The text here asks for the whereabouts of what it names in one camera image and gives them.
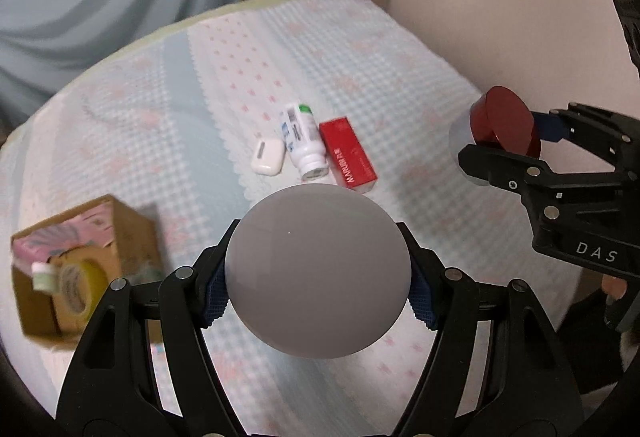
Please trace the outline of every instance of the red box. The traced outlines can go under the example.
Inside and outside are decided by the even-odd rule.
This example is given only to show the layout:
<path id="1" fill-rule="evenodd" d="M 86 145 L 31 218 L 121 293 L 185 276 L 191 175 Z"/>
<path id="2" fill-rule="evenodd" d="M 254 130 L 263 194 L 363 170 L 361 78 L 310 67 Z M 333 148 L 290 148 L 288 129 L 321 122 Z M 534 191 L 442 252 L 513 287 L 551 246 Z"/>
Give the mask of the red box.
<path id="1" fill-rule="evenodd" d="M 319 130 L 338 183 L 356 192 L 370 191 L 378 176 L 349 120 L 338 118 L 324 122 Z"/>

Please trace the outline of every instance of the red lid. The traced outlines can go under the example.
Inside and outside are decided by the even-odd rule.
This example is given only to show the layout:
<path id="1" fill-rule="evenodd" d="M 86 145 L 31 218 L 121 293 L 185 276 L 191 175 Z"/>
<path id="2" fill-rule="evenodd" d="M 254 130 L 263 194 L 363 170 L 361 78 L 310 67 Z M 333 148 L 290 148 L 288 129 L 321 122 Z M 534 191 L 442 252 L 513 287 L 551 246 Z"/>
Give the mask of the red lid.
<path id="1" fill-rule="evenodd" d="M 473 104 L 470 126 L 476 144 L 540 157 L 540 138 L 533 115 L 507 87 L 491 87 Z"/>

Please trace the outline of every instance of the finger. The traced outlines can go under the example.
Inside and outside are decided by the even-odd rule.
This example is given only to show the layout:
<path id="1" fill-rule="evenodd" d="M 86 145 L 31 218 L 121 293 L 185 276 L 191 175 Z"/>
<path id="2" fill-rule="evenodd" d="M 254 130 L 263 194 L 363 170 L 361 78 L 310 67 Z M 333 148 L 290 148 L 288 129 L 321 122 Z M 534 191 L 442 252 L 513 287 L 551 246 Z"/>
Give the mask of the finger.
<path id="1" fill-rule="evenodd" d="M 626 280 L 605 275 L 602 277 L 602 290 L 616 300 L 619 300 L 625 295 Z"/>

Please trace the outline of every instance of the table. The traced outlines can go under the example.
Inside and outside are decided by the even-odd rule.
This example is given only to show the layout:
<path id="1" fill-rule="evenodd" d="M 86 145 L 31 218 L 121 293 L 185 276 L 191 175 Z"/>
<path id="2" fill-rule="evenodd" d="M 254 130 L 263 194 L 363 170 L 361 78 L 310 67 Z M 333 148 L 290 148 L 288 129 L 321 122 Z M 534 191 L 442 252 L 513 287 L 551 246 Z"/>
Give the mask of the table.
<path id="1" fill-rule="evenodd" d="M 231 220 L 299 182 L 289 160 L 273 178 L 251 172 L 255 143 L 277 113 L 308 103 L 323 121 L 348 116 L 379 181 L 368 196 L 423 247 L 479 281 L 519 276 L 557 326 L 579 269 L 535 254 L 516 195 L 480 188 L 454 165 L 450 122 L 479 91 L 366 0 L 252 0 L 164 28 L 88 70 L 14 132 L 0 156 L 0 337 L 51 412 L 70 351 L 21 334 L 9 237 L 106 193 L 156 220 L 168 269 L 191 265 Z M 388 334 L 353 356 L 313 361 L 257 340 L 231 307 L 205 331 L 245 429 L 280 435 L 388 433 L 434 334 L 406 307 Z M 487 331 L 460 411 L 474 407 Z M 162 346 L 152 348 L 166 409 L 179 412 Z"/>

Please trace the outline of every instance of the white pill bottle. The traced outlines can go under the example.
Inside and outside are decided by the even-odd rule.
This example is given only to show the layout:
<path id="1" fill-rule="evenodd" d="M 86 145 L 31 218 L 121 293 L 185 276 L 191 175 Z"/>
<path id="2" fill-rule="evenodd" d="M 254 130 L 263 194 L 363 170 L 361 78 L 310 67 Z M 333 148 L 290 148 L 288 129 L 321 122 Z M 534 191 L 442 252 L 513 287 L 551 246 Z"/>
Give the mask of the white pill bottle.
<path id="1" fill-rule="evenodd" d="M 326 148 L 320 138 L 311 108 L 302 103 L 290 103 L 280 113 L 284 144 L 303 181 L 317 179 L 329 173 Z"/>

